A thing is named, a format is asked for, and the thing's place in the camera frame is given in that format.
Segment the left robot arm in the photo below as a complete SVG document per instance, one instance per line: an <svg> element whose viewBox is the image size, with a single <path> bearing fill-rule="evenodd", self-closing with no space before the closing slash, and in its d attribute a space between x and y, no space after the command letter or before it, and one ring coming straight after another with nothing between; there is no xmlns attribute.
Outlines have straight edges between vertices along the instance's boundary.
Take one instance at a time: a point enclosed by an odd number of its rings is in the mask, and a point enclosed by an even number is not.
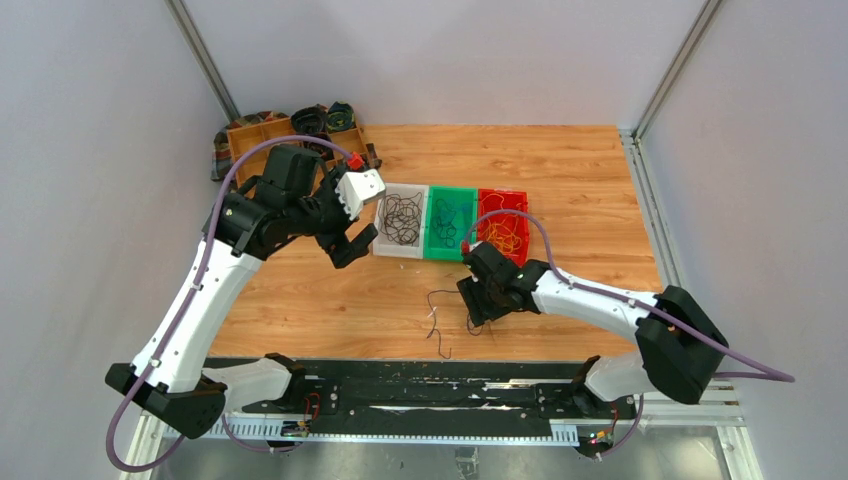
<svg viewBox="0 0 848 480"><path fill-rule="evenodd" d="M304 370L269 354L251 363L212 368L207 354L248 281L274 253L311 237L341 269L368 253L377 229L346 234L386 186L358 156L328 167L313 150L274 146L264 171L228 192L204 226L184 285L166 317L129 363L110 367L106 383L189 439L225 414L270 401L283 413L306 400Z"/></svg>

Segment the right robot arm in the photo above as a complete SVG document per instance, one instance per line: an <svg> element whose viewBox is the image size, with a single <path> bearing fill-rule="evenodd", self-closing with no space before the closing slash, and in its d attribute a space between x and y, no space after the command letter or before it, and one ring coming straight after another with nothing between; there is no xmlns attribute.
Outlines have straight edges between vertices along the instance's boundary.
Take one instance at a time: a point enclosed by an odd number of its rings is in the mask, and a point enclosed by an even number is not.
<svg viewBox="0 0 848 480"><path fill-rule="evenodd" d="M595 417L611 402L656 392L685 405L700 402L728 343L691 294L627 291L573 276L548 262L517 265L488 242L465 249L468 277L457 284L474 326L512 313L582 320L630 342L635 351L593 356L574 375L565 399Z"/></svg>

